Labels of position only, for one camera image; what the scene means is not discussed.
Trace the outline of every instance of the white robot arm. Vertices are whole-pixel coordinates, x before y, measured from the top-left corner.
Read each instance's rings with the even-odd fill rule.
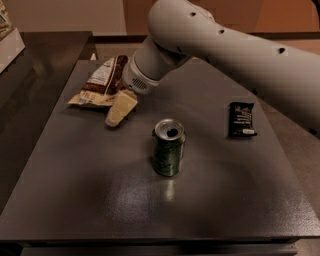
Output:
[[[207,61],[313,133],[320,133],[320,56],[224,28],[186,0],[158,0],[150,35],[123,79],[149,93],[191,56]]]

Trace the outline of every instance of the aluminum can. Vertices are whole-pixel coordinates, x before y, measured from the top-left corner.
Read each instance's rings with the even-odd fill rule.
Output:
[[[152,131],[152,165],[157,173],[171,177],[180,171],[185,140],[179,121],[167,118],[156,124]]]

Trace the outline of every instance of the green can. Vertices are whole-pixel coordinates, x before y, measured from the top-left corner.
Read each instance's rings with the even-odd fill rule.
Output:
[[[152,131],[153,169],[167,177],[181,169],[186,135],[183,125],[174,119],[163,119]]]

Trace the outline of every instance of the can top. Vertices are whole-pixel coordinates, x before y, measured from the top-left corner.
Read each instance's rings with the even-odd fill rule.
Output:
[[[183,125],[174,119],[162,119],[154,128],[156,135],[167,141],[172,141],[180,138],[184,133]]]

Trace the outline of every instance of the can opening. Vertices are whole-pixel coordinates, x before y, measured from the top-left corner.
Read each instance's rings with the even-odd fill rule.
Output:
[[[175,136],[177,136],[177,135],[178,135],[178,130],[175,129],[175,128],[172,128],[172,129],[170,129],[170,130],[167,131],[167,136],[168,136],[169,138],[175,137]]]

